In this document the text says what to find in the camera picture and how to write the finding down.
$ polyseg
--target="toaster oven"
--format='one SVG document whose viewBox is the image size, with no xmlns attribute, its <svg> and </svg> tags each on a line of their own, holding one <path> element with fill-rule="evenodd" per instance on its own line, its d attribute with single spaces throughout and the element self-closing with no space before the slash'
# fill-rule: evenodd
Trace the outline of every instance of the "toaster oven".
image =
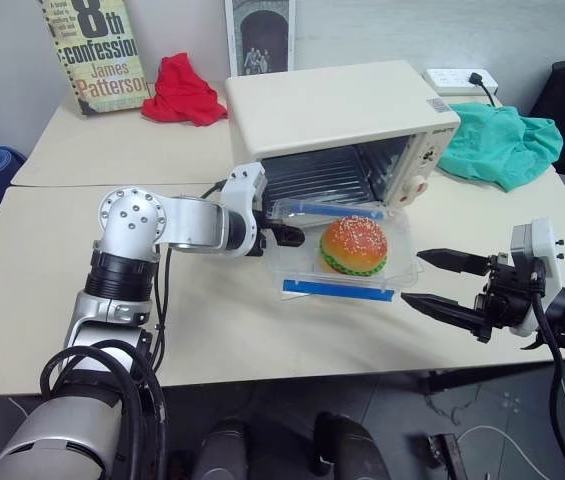
<svg viewBox="0 0 565 480">
<path fill-rule="evenodd" d="M 232 77 L 226 91 L 234 161 L 262 162 L 265 210 L 407 205 L 460 123 L 404 61 Z"/>
</svg>

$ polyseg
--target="teal cloth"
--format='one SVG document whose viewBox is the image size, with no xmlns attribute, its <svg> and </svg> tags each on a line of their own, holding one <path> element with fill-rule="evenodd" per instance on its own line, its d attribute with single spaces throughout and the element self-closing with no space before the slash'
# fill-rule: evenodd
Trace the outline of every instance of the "teal cloth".
<svg viewBox="0 0 565 480">
<path fill-rule="evenodd" d="M 553 120 L 482 103 L 451 108 L 462 122 L 438 166 L 453 175 L 495 182 L 508 192 L 537 178 L 560 156 L 562 136 Z"/>
</svg>

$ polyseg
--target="power strip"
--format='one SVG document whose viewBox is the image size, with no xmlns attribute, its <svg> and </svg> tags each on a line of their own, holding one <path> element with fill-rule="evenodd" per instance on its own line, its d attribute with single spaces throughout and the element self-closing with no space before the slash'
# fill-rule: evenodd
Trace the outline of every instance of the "power strip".
<svg viewBox="0 0 565 480">
<path fill-rule="evenodd" d="M 482 68 L 429 68 L 423 77 L 440 95 L 484 95 L 482 87 L 469 83 L 469 76 L 473 72 L 482 76 L 484 86 L 494 95 L 498 84 Z"/>
</svg>

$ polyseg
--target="clear plastic container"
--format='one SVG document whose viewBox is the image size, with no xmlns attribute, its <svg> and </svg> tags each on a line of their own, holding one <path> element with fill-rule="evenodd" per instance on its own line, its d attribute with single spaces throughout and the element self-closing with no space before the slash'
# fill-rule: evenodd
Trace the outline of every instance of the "clear plastic container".
<svg viewBox="0 0 565 480">
<path fill-rule="evenodd" d="M 337 218 L 350 215 L 374 220 L 389 242 L 386 266 L 369 277 L 325 272 L 319 263 L 322 234 Z M 268 217 L 301 228 L 305 236 L 300 247 L 282 247 L 269 230 L 265 231 L 265 257 L 284 292 L 390 302 L 400 289 L 417 281 L 411 230 L 401 210 L 381 205 L 334 205 L 284 199 L 275 202 Z"/>
</svg>

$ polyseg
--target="white table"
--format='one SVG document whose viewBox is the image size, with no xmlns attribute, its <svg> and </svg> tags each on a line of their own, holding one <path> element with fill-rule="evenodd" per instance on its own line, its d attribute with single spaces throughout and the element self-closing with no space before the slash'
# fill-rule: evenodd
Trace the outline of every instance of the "white table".
<svg viewBox="0 0 565 480">
<path fill-rule="evenodd" d="M 226 105 L 222 85 L 213 88 Z M 444 99 L 488 102 L 475 96 Z M 41 187 L 214 183 L 233 166 L 229 120 L 208 127 L 157 123 L 143 118 L 139 110 L 85 117 L 69 91 L 12 183 Z"/>
<path fill-rule="evenodd" d="M 149 186 L 200 194 L 206 185 Z M 75 294 L 99 238 L 97 206 L 110 187 L 10 188 L 0 207 L 0 394 L 38 391 L 62 348 Z M 550 168 L 510 193 L 436 172 L 407 208 L 418 250 L 508 251 L 513 225 L 550 216 L 565 239 L 565 187 Z M 563 280 L 565 283 L 565 259 Z M 424 264 L 409 291 L 472 305 L 484 279 Z M 265 262 L 176 253 L 171 266 L 164 386 L 548 360 L 531 338 L 495 330 L 487 345 L 468 332 L 394 303 L 309 296 L 281 300 Z"/>
</svg>

